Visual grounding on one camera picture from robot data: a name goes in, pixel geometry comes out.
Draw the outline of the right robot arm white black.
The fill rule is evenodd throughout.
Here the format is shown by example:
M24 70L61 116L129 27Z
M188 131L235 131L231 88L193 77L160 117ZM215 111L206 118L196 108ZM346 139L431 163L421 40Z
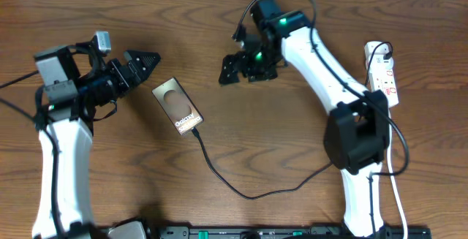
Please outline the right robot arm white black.
M253 0L245 10L259 32L247 34L239 23L233 35L241 51L222 62L219 84L277 77L280 61L303 76L328 116L323 145L344 184L344 223L356 237L376 235L383 226L378 179L390 146L388 99L353 78L322 43L315 18L301 11L283 12L275 0Z

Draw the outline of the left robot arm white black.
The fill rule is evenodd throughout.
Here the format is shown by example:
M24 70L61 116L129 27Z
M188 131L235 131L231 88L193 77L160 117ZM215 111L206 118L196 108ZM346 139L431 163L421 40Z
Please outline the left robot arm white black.
M92 42L35 55L43 79L35 96L42 147L42 187L33 238L92 238L88 166L98 107L112 104L144 83L158 53L127 50L125 64L105 61L108 50Z

